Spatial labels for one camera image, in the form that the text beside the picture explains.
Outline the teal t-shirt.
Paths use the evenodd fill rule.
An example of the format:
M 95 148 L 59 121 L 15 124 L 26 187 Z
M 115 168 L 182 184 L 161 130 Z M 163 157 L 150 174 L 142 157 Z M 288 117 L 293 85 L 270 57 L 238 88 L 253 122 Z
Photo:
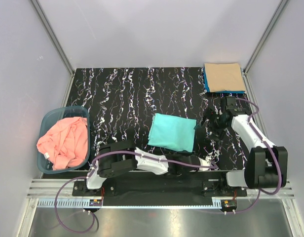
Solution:
M 148 145 L 176 152 L 193 151 L 196 120 L 156 113 L 148 136 Z

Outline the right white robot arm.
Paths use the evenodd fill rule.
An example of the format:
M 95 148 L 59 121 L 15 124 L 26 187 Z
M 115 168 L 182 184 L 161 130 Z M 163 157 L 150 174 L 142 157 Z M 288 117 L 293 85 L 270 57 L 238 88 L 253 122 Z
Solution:
M 253 121 L 254 112 L 238 106 L 240 99 L 227 96 L 221 99 L 220 110 L 207 108 L 196 129 L 207 126 L 211 140 L 222 140 L 231 128 L 239 135 L 248 149 L 249 157 L 243 170 L 228 171 L 218 183 L 222 195 L 229 196 L 236 187 L 258 189 L 267 195 L 275 195 L 286 185 L 288 151 L 271 142 Z

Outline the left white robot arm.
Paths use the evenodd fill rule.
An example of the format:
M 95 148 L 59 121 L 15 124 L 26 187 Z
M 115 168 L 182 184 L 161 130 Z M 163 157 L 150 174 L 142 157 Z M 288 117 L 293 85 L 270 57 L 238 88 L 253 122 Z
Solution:
M 83 189 L 91 196 L 99 193 L 109 179 L 134 170 L 155 175 L 182 175 L 188 172 L 209 171 L 218 168 L 211 158 L 199 158 L 192 153 L 155 155 L 135 146 L 134 142 L 122 141 L 101 146 L 92 161 Z

